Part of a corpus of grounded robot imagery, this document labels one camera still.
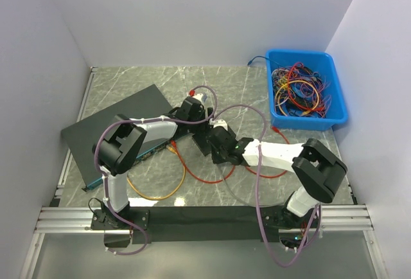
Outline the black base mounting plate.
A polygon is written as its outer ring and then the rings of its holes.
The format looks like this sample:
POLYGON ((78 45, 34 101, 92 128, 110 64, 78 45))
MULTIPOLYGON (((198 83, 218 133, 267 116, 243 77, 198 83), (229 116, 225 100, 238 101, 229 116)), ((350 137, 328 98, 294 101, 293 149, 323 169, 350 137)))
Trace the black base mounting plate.
MULTIPOLYGON (((267 240, 279 242, 281 230, 299 231, 313 211, 298 217, 279 205, 260 212, 267 240)), ((256 209, 250 206, 127 206, 119 215, 145 230, 149 243, 263 240, 256 209)))

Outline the aluminium frame rail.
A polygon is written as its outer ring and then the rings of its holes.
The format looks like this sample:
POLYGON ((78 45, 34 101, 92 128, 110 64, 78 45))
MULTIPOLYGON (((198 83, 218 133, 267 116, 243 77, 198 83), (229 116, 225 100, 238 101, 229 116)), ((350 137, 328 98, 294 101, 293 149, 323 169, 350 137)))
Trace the aluminium frame rail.
MULTIPOLYGON (((35 233, 104 233, 91 229, 92 212, 88 208, 43 207, 35 233)), ((321 231, 372 231, 373 225, 365 205, 331 205, 322 207, 321 231)))

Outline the blue plastic bin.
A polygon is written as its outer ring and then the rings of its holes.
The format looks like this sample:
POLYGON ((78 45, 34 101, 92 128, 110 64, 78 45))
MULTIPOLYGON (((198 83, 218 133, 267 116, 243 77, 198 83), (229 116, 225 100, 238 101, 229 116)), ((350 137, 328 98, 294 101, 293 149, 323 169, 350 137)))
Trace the blue plastic bin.
POLYGON ((334 125, 341 125, 348 119, 344 96, 331 55, 321 51, 296 49, 269 49, 265 53, 267 68, 267 89, 270 123, 280 129, 299 129, 309 131, 326 131, 334 125), (274 85, 272 72, 278 67, 292 66, 296 62, 319 73, 321 79, 328 83, 323 91, 331 97, 331 103, 323 118, 284 116, 275 110, 274 85))

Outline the small black network switch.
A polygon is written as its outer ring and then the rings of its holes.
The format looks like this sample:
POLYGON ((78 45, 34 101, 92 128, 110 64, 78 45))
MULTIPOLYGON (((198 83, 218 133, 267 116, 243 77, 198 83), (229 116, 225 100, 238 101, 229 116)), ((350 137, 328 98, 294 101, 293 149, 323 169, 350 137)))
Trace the small black network switch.
POLYGON ((195 142, 195 145, 198 147, 198 149, 204 156, 208 156, 211 153, 211 146, 207 139, 209 133, 210 130, 205 130, 203 132, 197 132, 194 135, 192 135, 192 139, 195 142))

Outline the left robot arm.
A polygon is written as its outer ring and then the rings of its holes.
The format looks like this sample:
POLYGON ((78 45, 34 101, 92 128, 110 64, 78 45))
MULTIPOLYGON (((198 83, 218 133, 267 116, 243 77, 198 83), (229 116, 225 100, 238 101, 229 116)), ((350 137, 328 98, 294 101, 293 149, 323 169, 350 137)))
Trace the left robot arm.
POLYGON ((201 131, 213 110, 206 108, 204 93, 186 97, 181 106, 165 115, 132 119, 119 114, 94 147, 94 165, 102 174, 103 203, 109 209, 107 222, 116 229, 128 224, 127 174, 146 146, 201 131))

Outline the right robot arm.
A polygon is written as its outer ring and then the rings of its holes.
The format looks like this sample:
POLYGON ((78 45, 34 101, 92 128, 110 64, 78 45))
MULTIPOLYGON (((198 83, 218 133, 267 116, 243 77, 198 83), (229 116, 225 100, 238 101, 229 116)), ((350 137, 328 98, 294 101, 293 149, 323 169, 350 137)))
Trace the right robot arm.
POLYGON ((318 203, 331 203, 347 166, 319 140, 310 138, 305 143, 280 144, 253 138, 237 140, 236 135, 221 126, 211 129, 206 136, 214 164, 230 163, 245 167, 270 167, 293 172, 301 186, 283 210, 283 221, 296 227, 318 203))

